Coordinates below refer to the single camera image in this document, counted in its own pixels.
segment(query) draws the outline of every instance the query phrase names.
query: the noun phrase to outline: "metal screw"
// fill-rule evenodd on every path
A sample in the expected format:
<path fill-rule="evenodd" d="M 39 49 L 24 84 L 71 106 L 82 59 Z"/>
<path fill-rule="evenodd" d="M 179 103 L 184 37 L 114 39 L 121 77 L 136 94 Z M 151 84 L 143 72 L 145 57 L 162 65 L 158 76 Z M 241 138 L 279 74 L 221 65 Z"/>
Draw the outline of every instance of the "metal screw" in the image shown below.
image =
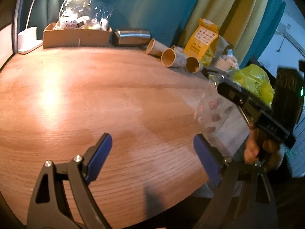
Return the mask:
<path fill-rule="evenodd" d="M 52 165 L 52 161 L 48 160 L 45 162 L 45 167 L 50 167 Z"/>
<path fill-rule="evenodd" d="M 255 167 L 260 167 L 260 166 L 262 166 L 262 163 L 260 161 L 255 161 L 254 166 Z"/>
<path fill-rule="evenodd" d="M 232 162 L 232 158 L 229 157 L 229 156 L 225 156 L 225 157 L 224 157 L 224 162 L 225 162 L 225 163 L 231 163 L 231 162 Z"/>
<path fill-rule="evenodd" d="M 83 157 L 81 155 L 77 155 L 73 158 L 73 160 L 78 163 L 83 160 Z"/>

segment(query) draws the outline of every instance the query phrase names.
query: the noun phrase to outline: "human hand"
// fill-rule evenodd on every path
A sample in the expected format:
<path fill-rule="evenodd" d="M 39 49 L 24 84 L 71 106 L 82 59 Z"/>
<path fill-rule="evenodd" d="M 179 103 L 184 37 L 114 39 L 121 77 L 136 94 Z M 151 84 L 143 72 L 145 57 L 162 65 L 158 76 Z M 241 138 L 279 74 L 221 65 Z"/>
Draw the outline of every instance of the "human hand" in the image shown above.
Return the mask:
<path fill-rule="evenodd" d="M 250 126 L 250 134 L 246 141 L 246 148 L 244 151 L 244 159 L 247 164 L 252 164 L 254 161 L 258 161 L 258 153 L 260 151 L 260 147 L 257 144 L 258 129 L 254 128 L 253 125 Z M 278 169 L 283 161 L 285 149 L 280 147 L 275 141 L 271 139 L 267 139 L 263 143 L 263 149 L 266 152 L 271 153 L 271 157 L 267 161 L 264 170 L 268 172 L 273 169 Z"/>

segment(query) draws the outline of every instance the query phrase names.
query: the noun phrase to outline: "snack bag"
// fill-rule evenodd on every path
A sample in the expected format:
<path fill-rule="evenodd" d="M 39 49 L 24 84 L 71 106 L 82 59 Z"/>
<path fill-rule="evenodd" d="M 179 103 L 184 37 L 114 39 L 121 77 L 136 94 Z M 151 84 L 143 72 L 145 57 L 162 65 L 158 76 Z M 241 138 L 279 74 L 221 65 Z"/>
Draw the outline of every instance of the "snack bag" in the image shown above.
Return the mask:
<path fill-rule="evenodd" d="M 251 64 L 240 69 L 235 73 L 233 81 L 238 82 L 268 106 L 271 106 L 274 90 L 267 73 L 259 66 Z"/>
<path fill-rule="evenodd" d="M 198 19 L 199 26 L 184 48 L 184 53 L 195 57 L 204 66 L 210 65 L 217 48 L 219 27 L 205 19 Z"/>

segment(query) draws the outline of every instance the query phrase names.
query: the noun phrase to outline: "tipped paper cup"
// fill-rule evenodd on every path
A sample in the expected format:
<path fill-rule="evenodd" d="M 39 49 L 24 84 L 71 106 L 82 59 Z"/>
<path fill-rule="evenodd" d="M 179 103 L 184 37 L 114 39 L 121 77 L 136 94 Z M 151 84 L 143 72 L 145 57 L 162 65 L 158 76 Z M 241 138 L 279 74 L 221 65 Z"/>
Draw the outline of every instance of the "tipped paper cup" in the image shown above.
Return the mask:
<path fill-rule="evenodd" d="M 182 52 L 175 52 L 168 48 L 161 56 L 161 62 L 166 67 L 185 67 L 187 56 Z"/>
<path fill-rule="evenodd" d="M 168 49 L 167 46 L 156 41 L 155 39 L 152 39 L 147 46 L 146 54 L 160 58 L 166 49 Z"/>
<path fill-rule="evenodd" d="M 189 73 L 196 73 L 198 71 L 202 71 L 203 64 L 202 62 L 198 61 L 196 58 L 189 57 L 186 59 L 185 69 Z"/>

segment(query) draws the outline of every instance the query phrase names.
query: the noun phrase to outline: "desk lamp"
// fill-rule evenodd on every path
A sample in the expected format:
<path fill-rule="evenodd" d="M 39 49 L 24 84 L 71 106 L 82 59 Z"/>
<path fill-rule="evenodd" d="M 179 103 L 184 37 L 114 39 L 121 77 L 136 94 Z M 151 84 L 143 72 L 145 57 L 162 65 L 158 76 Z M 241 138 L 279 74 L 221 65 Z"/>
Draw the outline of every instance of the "desk lamp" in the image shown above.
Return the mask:
<path fill-rule="evenodd" d="M 27 17 L 25 30 L 18 33 L 18 52 L 20 54 L 27 54 L 42 45 L 42 40 L 37 39 L 37 27 L 27 28 L 34 2 L 35 0 L 33 0 L 30 7 L 30 12 Z"/>

